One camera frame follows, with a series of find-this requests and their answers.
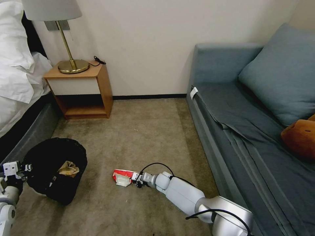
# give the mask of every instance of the white wall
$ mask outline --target white wall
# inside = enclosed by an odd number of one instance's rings
[[[78,0],[73,57],[107,62],[114,95],[186,93],[194,45],[266,42],[297,0]],[[66,60],[59,32],[34,22],[53,63]]]
[[[315,0],[300,0],[290,25],[300,29],[315,30]]]

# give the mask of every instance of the crumpled paper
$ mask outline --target crumpled paper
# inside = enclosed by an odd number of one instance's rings
[[[128,176],[116,174],[116,185],[127,187],[131,183]]]
[[[65,161],[58,170],[58,173],[74,178],[74,176],[79,173],[79,167],[75,166],[73,162]]]

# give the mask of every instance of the power cord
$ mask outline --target power cord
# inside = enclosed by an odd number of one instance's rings
[[[89,63],[90,65],[92,65],[94,67],[99,66],[100,64],[106,65],[106,62],[101,61],[97,56],[94,56],[94,60],[96,60],[98,62],[97,65],[93,65],[93,64]]]
[[[191,182],[189,182],[188,180],[183,179],[183,178],[181,178],[181,177],[178,177],[178,176],[174,175],[174,173],[173,173],[173,171],[171,170],[171,168],[169,168],[167,165],[165,165],[165,164],[163,164],[163,163],[160,163],[160,162],[154,162],[154,163],[151,163],[151,164],[147,165],[146,167],[144,167],[144,168],[139,172],[139,174],[138,174],[138,176],[137,176],[135,182],[137,182],[139,176],[143,174],[143,171],[144,171],[146,168],[148,168],[149,166],[155,165],[155,164],[163,165],[163,166],[165,166],[166,168],[168,168],[169,171],[172,173],[172,176],[170,177],[170,179],[172,179],[173,177],[176,177],[176,178],[181,179],[182,181],[185,181],[186,183],[190,184],[191,186],[195,187],[195,185],[193,185],[193,184],[192,184]]]
[[[201,214],[204,214],[204,213],[207,213],[207,212],[216,212],[216,211],[217,212],[224,212],[224,213],[227,213],[227,214],[229,214],[231,216],[234,216],[236,219],[238,219],[245,226],[245,228],[247,230],[247,236],[254,236],[254,235],[251,235],[250,228],[248,227],[248,225],[240,217],[238,217],[234,213],[231,213],[229,211],[222,210],[222,209],[208,209],[208,210],[200,211],[200,212],[198,212],[196,214],[193,214],[191,216],[187,216],[185,219],[189,220],[189,219],[192,219],[192,218],[197,218],[198,215],[201,215]]]

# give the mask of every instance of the lamp stand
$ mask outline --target lamp stand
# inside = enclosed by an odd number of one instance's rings
[[[69,49],[69,46],[68,46],[65,34],[63,33],[63,30],[61,28],[60,22],[56,21],[56,24],[57,24],[57,26],[59,28],[61,37],[63,39],[63,42],[65,43],[65,46],[66,46],[66,49],[67,49],[67,52],[68,52],[68,55],[69,55],[69,61],[65,61],[65,62],[59,63],[59,65],[58,65],[59,71],[61,73],[64,73],[64,74],[75,74],[75,73],[80,73],[80,72],[83,72],[83,71],[87,70],[90,67],[90,65],[89,65],[89,63],[87,61],[74,60],[72,58],[72,55],[71,55],[71,52],[70,52],[70,49]]]

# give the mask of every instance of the beige carpet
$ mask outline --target beige carpet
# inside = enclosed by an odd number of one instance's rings
[[[120,187],[112,179],[115,168],[139,171],[163,162],[206,197],[218,194],[185,99],[115,101],[110,119],[61,119],[54,137],[86,148],[88,166],[76,196],[64,207],[25,185],[12,236],[210,235],[208,224],[185,220],[157,190]]]

